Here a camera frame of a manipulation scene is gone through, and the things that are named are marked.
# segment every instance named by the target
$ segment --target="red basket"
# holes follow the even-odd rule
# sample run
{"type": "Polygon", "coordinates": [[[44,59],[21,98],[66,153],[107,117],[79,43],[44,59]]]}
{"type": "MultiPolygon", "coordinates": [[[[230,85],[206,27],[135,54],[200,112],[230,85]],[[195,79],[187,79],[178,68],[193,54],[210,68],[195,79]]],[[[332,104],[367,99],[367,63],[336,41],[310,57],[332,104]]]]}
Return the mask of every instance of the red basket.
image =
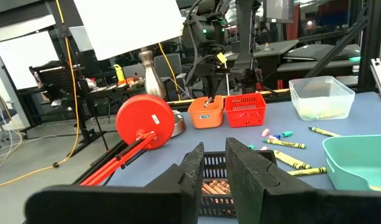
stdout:
{"type": "Polygon", "coordinates": [[[232,128],[264,124],[266,104],[261,93],[227,96],[225,112],[232,128]]]}

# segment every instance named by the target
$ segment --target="blue table surface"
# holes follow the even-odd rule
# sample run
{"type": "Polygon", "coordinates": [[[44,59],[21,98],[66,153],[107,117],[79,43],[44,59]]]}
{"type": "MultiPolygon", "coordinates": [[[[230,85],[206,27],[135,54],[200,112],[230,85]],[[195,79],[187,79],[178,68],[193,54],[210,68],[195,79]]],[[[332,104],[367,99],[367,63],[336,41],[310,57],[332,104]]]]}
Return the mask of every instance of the blue table surface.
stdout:
{"type": "MultiPolygon", "coordinates": [[[[271,150],[277,149],[313,167],[326,167],[322,141],[327,137],[310,131],[308,127],[313,126],[340,135],[381,134],[381,99],[374,92],[356,94],[349,117],[346,119],[303,121],[291,101],[267,104],[263,126],[231,128],[224,115],[222,125],[218,128],[195,129],[189,115],[181,114],[187,126],[184,133],[172,138],[162,148],[143,154],[126,169],[117,170],[109,185],[145,186],[173,163],[180,164],[185,154],[193,150],[199,142],[204,142],[206,152],[225,151],[225,139],[233,137],[247,146],[254,145],[255,150],[268,146],[271,150]],[[286,141],[305,143],[306,149],[263,143],[261,132],[265,128],[269,128],[271,134],[293,131],[291,137],[285,138],[286,141]]],[[[278,166],[286,171],[294,170],[280,161],[278,166]]],[[[315,188],[334,188],[327,174],[299,178],[315,188]]],[[[237,221],[228,218],[199,217],[199,223],[237,223],[237,221]]]]}

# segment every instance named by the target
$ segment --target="red reel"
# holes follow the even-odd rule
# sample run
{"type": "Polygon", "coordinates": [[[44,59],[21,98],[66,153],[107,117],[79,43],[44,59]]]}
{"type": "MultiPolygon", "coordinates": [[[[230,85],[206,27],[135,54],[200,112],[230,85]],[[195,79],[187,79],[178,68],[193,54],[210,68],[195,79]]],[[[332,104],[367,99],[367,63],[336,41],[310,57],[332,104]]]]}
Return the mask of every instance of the red reel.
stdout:
{"type": "Polygon", "coordinates": [[[157,149],[170,140],[174,116],[164,100],[154,95],[137,95],[128,99],[119,109],[116,129],[127,144],[135,142],[139,132],[154,131],[157,138],[150,142],[150,149],[157,149]]]}

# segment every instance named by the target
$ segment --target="orange basket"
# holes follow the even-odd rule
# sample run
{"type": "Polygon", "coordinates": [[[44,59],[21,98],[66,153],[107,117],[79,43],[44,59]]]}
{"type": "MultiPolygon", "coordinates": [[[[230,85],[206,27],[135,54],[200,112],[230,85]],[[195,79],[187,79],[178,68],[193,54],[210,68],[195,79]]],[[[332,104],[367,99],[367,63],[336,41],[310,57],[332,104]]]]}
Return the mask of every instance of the orange basket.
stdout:
{"type": "Polygon", "coordinates": [[[197,129],[215,128],[222,124],[223,97],[215,96],[214,102],[204,108],[207,97],[195,99],[188,108],[193,126],[197,129]]]}
{"type": "Polygon", "coordinates": [[[231,128],[264,124],[266,104],[261,93],[227,96],[225,112],[231,128]]]}

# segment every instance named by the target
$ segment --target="teal bin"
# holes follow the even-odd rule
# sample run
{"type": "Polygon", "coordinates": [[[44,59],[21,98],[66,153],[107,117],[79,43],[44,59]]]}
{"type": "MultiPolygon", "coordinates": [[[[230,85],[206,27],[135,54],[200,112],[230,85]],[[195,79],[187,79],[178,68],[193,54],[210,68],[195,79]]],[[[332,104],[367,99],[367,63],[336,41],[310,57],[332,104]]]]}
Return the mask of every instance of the teal bin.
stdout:
{"type": "Polygon", "coordinates": [[[381,135],[333,137],[322,144],[337,190],[381,190],[381,135]]]}

